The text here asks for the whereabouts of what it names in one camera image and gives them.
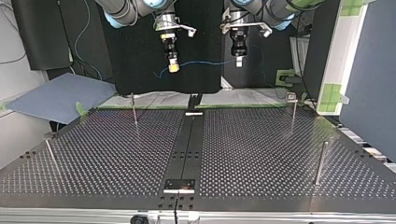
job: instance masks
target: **metal table surface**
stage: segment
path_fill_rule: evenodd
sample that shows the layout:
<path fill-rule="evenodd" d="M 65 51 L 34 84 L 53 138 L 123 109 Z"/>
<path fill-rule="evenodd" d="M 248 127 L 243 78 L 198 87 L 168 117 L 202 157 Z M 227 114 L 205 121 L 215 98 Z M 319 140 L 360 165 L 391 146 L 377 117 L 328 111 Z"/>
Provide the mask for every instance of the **metal table surface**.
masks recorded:
<path fill-rule="evenodd" d="M 396 213 L 396 175 L 299 108 L 99 110 L 0 171 L 0 207 Z M 322 178 L 314 184 L 323 142 Z M 163 194 L 194 179 L 194 194 Z"/>

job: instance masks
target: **gray cable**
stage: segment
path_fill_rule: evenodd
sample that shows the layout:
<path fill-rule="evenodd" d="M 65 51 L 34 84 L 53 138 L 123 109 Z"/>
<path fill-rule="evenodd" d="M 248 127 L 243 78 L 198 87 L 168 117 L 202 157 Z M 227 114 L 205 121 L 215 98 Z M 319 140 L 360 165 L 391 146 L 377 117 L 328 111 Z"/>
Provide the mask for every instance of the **gray cable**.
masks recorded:
<path fill-rule="evenodd" d="M 129 24 L 129 26 L 135 26 L 137 23 L 137 20 L 139 19 L 139 8 L 137 7 L 136 0 L 131 0 L 131 2 L 132 2 L 132 4 L 134 4 L 134 22 Z"/>
<path fill-rule="evenodd" d="M 129 4 L 127 4 L 127 8 L 126 8 L 126 11 L 124 14 L 122 14 L 120 16 L 111 16 L 111 17 L 114 19 L 119 19 L 119 18 L 126 16 L 130 11 L 131 11 L 131 6 Z"/>
<path fill-rule="evenodd" d="M 5 3 L 5 2 L 0 2 L 0 6 L 4 6 L 6 8 L 8 8 L 11 11 L 14 11 L 14 9 L 12 8 L 11 5 Z M 16 31 L 19 31 L 18 27 L 11 21 L 11 19 L 7 16 L 6 12 L 0 7 L 1 12 L 4 14 L 4 16 L 6 17 L 6 19 L 8 20 L 9 24 L 12 25 L 12 27 L 14 27 L 14 29 Z"/>

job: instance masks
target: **white wall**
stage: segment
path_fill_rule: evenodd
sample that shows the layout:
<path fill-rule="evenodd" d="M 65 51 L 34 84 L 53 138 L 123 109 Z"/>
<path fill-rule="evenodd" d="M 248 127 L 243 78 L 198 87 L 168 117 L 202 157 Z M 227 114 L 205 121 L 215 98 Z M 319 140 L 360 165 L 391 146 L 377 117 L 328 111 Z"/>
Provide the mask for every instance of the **white wall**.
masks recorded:
<path fill-rule="evenodd" d="M 346 0 L 341 1 L 341 7 L 347 4 Z M 340 84 L 341 95 L 345 95 L 347 91 L 347 83 L 349 81 L 352 65 L 355 60 L 356 50 L 358 49 L 359 40 L 361 38 L 361 28 L 366 17 L 367 5 L 361 8 L 359 16 L 340 16 L 335 24 L 335 30 L 332 37 L 332 45 L 329 51 L 326 69 L 323 75 L 322 85 L 318 98 L 318 106 L 321 104 L 321 98 L 325 84 Z M 320 115 L 339 116 L 341 114 L 343 104 L 339 103 L 335 112 L 319 111 Z"/>
<path fill-rule="evenodd" d="M 10 0 L 0 1 L 10 4 Z M 0 7 L 16 25 L 12 11 Z M 0 11 L 0 63 L 18 59 L 23 54 L 18 31 Z M 31 71 L 26 57 L 15 63 L 0 64 L 0 105 L 42 85 L 46 76 L 45 72 Z M 46 120 L 1 110 L 0 106 L 0 169 L 38 145 L 43 134 L 49 131 Z"/>

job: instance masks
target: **gray panel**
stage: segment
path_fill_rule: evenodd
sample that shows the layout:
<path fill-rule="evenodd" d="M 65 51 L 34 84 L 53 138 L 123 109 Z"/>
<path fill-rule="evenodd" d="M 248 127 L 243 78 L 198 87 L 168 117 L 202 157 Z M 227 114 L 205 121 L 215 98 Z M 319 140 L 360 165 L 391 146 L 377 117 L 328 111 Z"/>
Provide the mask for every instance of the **gray panel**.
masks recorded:
<path fill-rule="evenodd" d="M 156 209 L 183 111 L 97 111 L 0 173 L 0 206 Z"/>
<path fill-rule="evenodd" d="M 194 160 L 187 161 L 184 172 L 187 178 L 195 175 L 199 185 L 189 202 L 193 210 L 396 211 L 395 174 L 326 119 L 298 109 L 292 123 L 291 112 L 206 110 L 201 173 Z M 315 186 L 324 141 L 330 144 Z"/>
<path fill-rule="evenodd" d="M 69 124 L 80 116 L 76 110 L 76 102 L 80 102 L 89 110 L 99 106 L 115 93 L 116 88 L 113 84 L 66 73 L 28 91 L 10 102 L 7 108 L 22 114 Z"/>
<path fill-rule="evenodd" d="M 370 145 L 396 161 L 396 1 L 368 7 L 340 120 Z"/>

